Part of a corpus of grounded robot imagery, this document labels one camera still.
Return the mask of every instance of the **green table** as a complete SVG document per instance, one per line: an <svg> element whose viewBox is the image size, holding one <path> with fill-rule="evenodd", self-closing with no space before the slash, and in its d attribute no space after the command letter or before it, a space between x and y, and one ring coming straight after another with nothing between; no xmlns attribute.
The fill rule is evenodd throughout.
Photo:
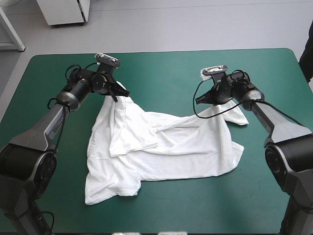
<svg viewBox="0 0 313 235"><path fill-rule="evenodd" d="M266 100L313 129L312 92L288 49L251 49L111 54L121 61L114 72L145 111L189 116L200 69L226 64L247 71ZM65 85L74 63L94 62L94 54L38 55L31 59L0 124L0 145L30 128L47 112L49 98ZM212 86L204 83L199 94ZM94 206L84 203L86 149L104 97L90 94L66 122L58 167L39 205L56 215L55 232L111 233L275 233L285 213L284 194L265 158L267 136L253 113L248 126L229 123L232 138L245 147L232 172L205 179L142 182L138 196L116 196ZM198 111L207 105L200 105ZM0 231L14 231L0 215Z"/></svg>

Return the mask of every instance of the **black wire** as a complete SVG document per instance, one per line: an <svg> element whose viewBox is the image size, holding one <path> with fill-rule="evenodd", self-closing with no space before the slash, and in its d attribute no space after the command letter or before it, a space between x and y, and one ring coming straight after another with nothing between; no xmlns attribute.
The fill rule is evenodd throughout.
<svg viewBox="0 0 313 235"><path fill-rule="evenodd" d="M246 75L247 78L249 79L249 82L251 82L250 77L249 77L249 74L247 74L246 72L244 72L244 71L242 71L242 70L235 70L235 71L233 71L233 72L230 74L231 80L235 80L235 79L233 79L233 77L232 77L232 75L233 75L235 72L241 72L241 73L243 74L242 79L244 79L244 78L245 78L245 75Z"/></svg>
<svg viewBox="0 0 313 235"><path fill-rule="evenodd" d="M66 110L66 108L68 108L68 112L70 112L70 106L68 105L68 102L62 102L62 101L60 101L60 100L58 100L58 99L56 99L56 98L51 98L51 99L49 100L48 105L47 105L47 106L48 106L48 109L51 109L51 108L50 108L50 103L51 103L52 100L56 100L56 101L57 101L57 102L56 102L57 104L61 104L61 105L63 106L63 107L62 107L63 119L62 119L61 129L60 129L60 132L59 132L59 136L58 136L57 142L56 142L56 144L55 144L55 147L54 147L54 149L53 149L52 154L51 154L50 157L49 157L49 162L48 162L47 166L50 165L51 160L53 159L54 155L56 154L56 151L57 151L57 149L58 149L59 143L60 143L60 141L61 141L61 136L62 136L62 133L63 133L63 129L64 129L64 125L65 125L65 120L66 120L66 117L67 117L67 110Z"/></svg>
<svg viewBox="0 0 313 235"><path fill-rule="evenodd" d="M67 70L65 71L65 79L67 80L67 82L69 82L69 79L68 79L68 77L67 77L67 72L68 72L71 68L73 68L73 67L78 67L79 69L81 69L81 67L80 67L79 64L74 64L74 65L69 66L69 67L67 68Z"/></svg>
<svg viewBox="0 0 313 235"><path fill-rule="evenodd" d="M54 226L54 214L50 211L42 211L42 214L50 214L52 216L52 223L50 226L50 234L52 234L53 226Z"/></svg>
<svg viewBox="0 0 313 235"><path fill-rule="evenodd" d="M276 107L275 107L274 105L272 105L271 103L268 103L268 102L266 102L266 101L264 101L264 100L259 100L259 99L250 99L250 100L242 101L242 102L239 102L238 104L236 104L235 106L231 107L230 109L224 110L223 112L220 112L220 113L218 113L218 114L214 114L214 115L208 116L208 117L201 117L201 116L199 116L199 115L197 114L197 112L196 112L196 108L195 108L195 97L196 97L197 91L198 91L198 89L199 89L199 87L200 87L200 85L201 85L202 83L203 83L203 81L202 81L201 83L199 83L199 85L198 85L198 87L197 87L197 89L196 89L196 91L195 91L195 93L194 93L193 99L192 99L192 104L193 104L194 113L195 113L195 115L196 115L197 117L199 117L199 118L203 118L203 119L213 118L213 117L216 117L216 116L221 115L221 114L223 114L223 113L226 113L226 112L228 112L228 111L230 111L230 110L236 108L237 106L239 106L239 105L241 105L241 104L243 104L243 103L251 102L251 103L262 103L262 104L266 104L266 105L272 107L274 110L276 110L276 111L279 112L280 114L282 114L282 115L288 117L289 119L293 120L293 121L294 121L295 123L297 123L298 125L304 126L304 125L303 125L302 123L300 123L297 119L295 119L295 118L289 116L288 114L284 113L283 111L279 110L278 108L276 108Z"/></svg>
<svg viewBox="0 0 313 235"><path fill-rule="evenodd" d="M97 64L97 62L91 63L90 65L87 65L87 66L85 67L85 69L88 69L91 65L96 65L96 64Z"/></svg>

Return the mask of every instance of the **person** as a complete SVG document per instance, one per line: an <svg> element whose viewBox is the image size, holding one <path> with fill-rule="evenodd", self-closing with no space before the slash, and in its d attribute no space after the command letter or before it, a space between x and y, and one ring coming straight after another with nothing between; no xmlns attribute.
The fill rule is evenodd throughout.
<svg viewBox="0 0 313 235"><path fill-rule="evenodd" d="M313 77L313 22L309 30L309 39L299 60L299 65L307 82L310 82Z"/></svg>

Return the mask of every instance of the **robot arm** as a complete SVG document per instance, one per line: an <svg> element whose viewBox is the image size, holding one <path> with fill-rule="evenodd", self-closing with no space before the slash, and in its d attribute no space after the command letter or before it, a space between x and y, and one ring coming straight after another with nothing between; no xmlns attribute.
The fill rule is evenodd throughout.
<svg viewBox="0 0 313 235"><path fill-rule="evenodd" d="M42 197L56 168L53 138L67 115L78 110L89 93L110 95L115 102L116 96L129 95L112 76L120 62L102 53L95 58L97 71L74 69L57 103L0 151L0 208L20 235L52 233L35 200Z"/></svg>
<svg viewBox="0 0 313 235"><path fill-rule="evenodd" d="M268 132L265 158L282 191L290 195L281 235L310 235L313 231L313 135L299 124L285 119L264 101L264 94L255 87L247 73L237 70L226 74L226 66L201 70L205 81L214 86L196 98L198 103L225 104L232 98L244 109L252 111Z"/></svg>

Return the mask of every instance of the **wrinkled cloth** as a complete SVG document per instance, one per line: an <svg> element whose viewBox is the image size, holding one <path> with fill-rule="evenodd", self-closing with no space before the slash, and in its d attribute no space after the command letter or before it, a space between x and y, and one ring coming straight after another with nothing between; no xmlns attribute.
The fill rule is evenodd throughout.
<svg viewBox="0 0 313 235"><path fill-rule="evenodd" d="M232 142L225 121L246 125L239 107L200 119L195 115L145 112L130 97L107 97L92 128L88 145L85 203L115 195L134 196L140 181L202 178L230 172L244 147ZM211 106L206 117L233 107Z"/></svg>

